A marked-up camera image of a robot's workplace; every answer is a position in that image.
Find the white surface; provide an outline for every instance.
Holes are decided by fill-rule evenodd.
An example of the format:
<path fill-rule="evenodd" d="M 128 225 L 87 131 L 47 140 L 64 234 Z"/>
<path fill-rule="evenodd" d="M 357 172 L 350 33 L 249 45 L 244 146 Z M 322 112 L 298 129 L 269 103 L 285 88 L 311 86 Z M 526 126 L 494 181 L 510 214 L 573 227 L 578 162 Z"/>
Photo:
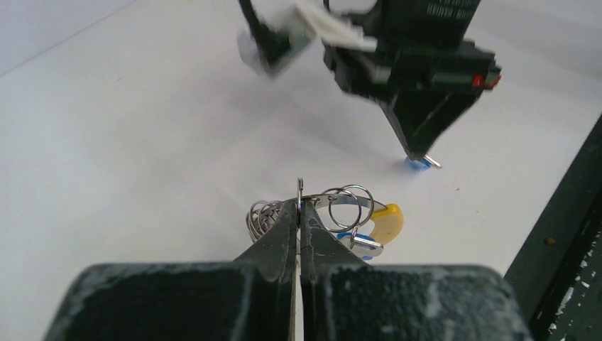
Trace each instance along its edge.
<path fill-rule="evenodd" d="M 1 0 L 0 75 L 133 0 Z"/>
<path fill-rule="evenodd" d="M 505 272 L 602 108 L 600 62 L 567 52 L 595 54 L 599 28 L 563 20 L 577 28 L 545 40 L 557 21 L 483 3 L 468 36 L 504 78 L 422 174 L 319 45 L 275 83 L 247 70 L 235 1 L 140 0 L 0 77 L 0 340 L 39 340 L 90 264 L 233 259 L 249 205 L 293 197 L 299 176 L 399 204 L 376 262 Z"/>

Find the chipped paint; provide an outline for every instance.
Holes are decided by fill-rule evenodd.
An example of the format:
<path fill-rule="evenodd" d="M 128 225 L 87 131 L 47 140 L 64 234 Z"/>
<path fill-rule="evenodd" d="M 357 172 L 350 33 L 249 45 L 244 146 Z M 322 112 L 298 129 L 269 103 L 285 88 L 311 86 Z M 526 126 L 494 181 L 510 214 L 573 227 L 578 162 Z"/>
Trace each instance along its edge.
<path fill-rule="evenodd" d="M 84 310 L 86 300 L 97 291 L 113 287 L 115 283 L 132 276 L 152 274 L 182 274 L 186 272 L 218 269 L 217 264 L 113 264 L 96 265 L 89 267 L 77 279 L 67 292 L 63 302 L 64 311 L 57 315 L 51 329 L 46 335 L 47 340 L 62 340 L 73 321 L 81 311 Z M 251 285 L 245 286 L 245 292 L 251 290 Z M 250 304 L 249 295 L 244 294 L 242 306 Z"/>
<path fill-rule="evenodd" d="M 383 334 L 393 334 L 394 331 L 395 331 L 395 329 L 393 328 L 392 325 L 384 325 L 381 327 L 381 332 Z"/>
<path fill-rule="evenodd" d="M 558 311 L 556 312 L 556 316 L 560 316 L 562 315 L 562 313 L 564 313 L 564 309 L 566 308 L 567 303 L 571 300 L 571 297 L 573 296 L 573 291 L 573 287 L 570 287 L 569 290 L 567 290 L 567 292 L 564 294 L 562 302 L 560 302 L 560 306 L 558 307 Z"/>
<path fill-rule="evenodd" d="M 456 323 L 453 320 L 445 320 L 445 331 L 443 341 L 453 341 L 456 336 Z"/>
<path fill-rule="evenodd" d="M 439 281 L 431 281 L 427 290 L 428 301 L 425 307 L 425 315 L 428 318 L 434 318 L 439 315 L 439 311 L 443 308 L 439 300 Z"/>

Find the metal ring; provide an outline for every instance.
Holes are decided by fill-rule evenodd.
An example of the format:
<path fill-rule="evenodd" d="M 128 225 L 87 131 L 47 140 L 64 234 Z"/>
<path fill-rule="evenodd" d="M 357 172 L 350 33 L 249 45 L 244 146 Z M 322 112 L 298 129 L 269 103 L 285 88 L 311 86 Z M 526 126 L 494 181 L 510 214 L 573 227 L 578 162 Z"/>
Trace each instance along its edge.
<path fill-rule="evenodd" d="M 362 187 L 360 185 L 347 185 L 347 186 L 341 187 L 341 189 L 343 189 L 343 190 L 348 190 L 349 188 L 357 188 L 359 190 L 366 192 L 366 194 L 368 195 L 368 199 L 370 199 L 370 210 L 368 211 L 368 215 L 366 216 L 366 218 L 364 218 L 364 220 L 362 220 L 361 222 L 359 222 L 357 224 L 357 227 L 362 227 L 365 224 L 367 224 L 368 221 L 372 218 L 372 214 L 374 213 L 374 198 L 372 197 L 372 193 L 370 193 L 369 190 L 367 190 L 365 187 Z"/>
<path fill-rule="evenodd" d="M 351 236 L 349 237 L 349 249 L 351 250 L 351 249 L 353 249 L 353 247 L 355 245 L 358 229 L 360 227 L 364 226 L 366 223 L 368 223 L 368 221 L 372 218 L 372 214 L 374 213 L 374 198 L 372 197 L 372 193 L 370 193 L 369 190 L 367 190 L 366 188 L 364 188 L 360 185 L 347 185 L 347 186 L 343 186 L 341 188 L 345 189 L 345 190 L 349 189 L 349 188 L 357 188 L 359 190 L 366 192 L 366 194 L 368 195 L 368 198 L 370 199 L 370 210 L 368 211 L 368 215 L 366 215 L 366 218 L 364 218 L 364 220 L 362 220 L 356 226 L 354 226 L 354 228 L 352 229 L 353 231 L 351 231 Z"/>
<path fill-rule="evenodd" d="M 246 214 L 246 226 L 252 242 L 257 242 L 270 229 L 265 222 L 265 217 L 269 216 L 275 220 L 274 214 L 278 214 L 278 209 L 275 206 L 280 203 L 280 201 L 260 200 L 251 206 Z"/>
<path fill-rule="evenodd" d="M 348 232 L 348 231 L 352 230 L 359 223 L 359 220 L 361 219 L 361 205 L 359 203 L 359 199 L 357 198 L 357 195 L 353 194 L 351 191 L 344 190 L 342 188 L 330 188 L 330 189 L 322 192 L 322 194 L 328 194 L 328 192 L 333 192 L 333 191 L 336 191 L 336 194 L 339 194 L 340 192 L 346 193 L 347 195 L 349 195 L 356 201 L 356 205 L 358 207 L 358 216 L 356 218 L 356 221 L 350 225 L 341 224 L 338 220 L 336 220 L 332 214 L 332 203 L 334 202 L 334 200 L 329 200 L 329 203 L 328 203 L 328 214 L 330 215 L 330 219 L 332 219 L 332 222 L 334 224 L 336 224 L 338 227 L 341 227 L 341 229 L 328 229 L 328 230 L 333 233 Z"/>

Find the black cable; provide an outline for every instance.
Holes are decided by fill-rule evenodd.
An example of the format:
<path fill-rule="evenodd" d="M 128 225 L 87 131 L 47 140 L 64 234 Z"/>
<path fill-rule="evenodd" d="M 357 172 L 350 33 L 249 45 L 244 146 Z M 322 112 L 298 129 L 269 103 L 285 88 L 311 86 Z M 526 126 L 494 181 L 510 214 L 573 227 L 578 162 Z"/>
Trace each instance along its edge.
<path fill-rule="evenodd" d="M 239 0 L 239 4 L 241 5 L 243 16 L 248 23 L 251 35 L 255 38 L 255 41 L 263 40 L 267 36 L 269 28 L 259 20 L 259 17 L 257 17 L 257 13 L 253 8 L 251 0 Z"/>
<path fill-rule="evenodd" d="M 251 0 L 239 0 L 251 36 L 268 64 L 276 63 L 290 49 L 288 36 L 282 36 L 259 20 Z"/>

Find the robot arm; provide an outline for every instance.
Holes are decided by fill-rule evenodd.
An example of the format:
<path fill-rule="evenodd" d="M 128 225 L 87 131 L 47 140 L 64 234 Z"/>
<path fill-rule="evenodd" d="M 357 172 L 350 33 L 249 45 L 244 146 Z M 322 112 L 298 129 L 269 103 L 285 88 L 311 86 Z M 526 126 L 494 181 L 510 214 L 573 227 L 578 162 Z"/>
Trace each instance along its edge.
<path fill-rule="evenodd" d="M 366 13 L 334 15 L 327 0 L 324 9 L 297 0 L 271 25 L 273 35 L 289 41 L 278 61 L 268 58 L 275 48 L 257 38 L 247 41 L 246 53 L 239 39 L 241 56 L 275 77 L 319 37 L 341 90 L 378 104 L 411 160 L 438 166 L 427 152 L 501 77 L 495 54 L 464 39 L 479 3 L 377 0 Z M 267 27 L 255 20 L 253 37 L 253 26 Z"/>

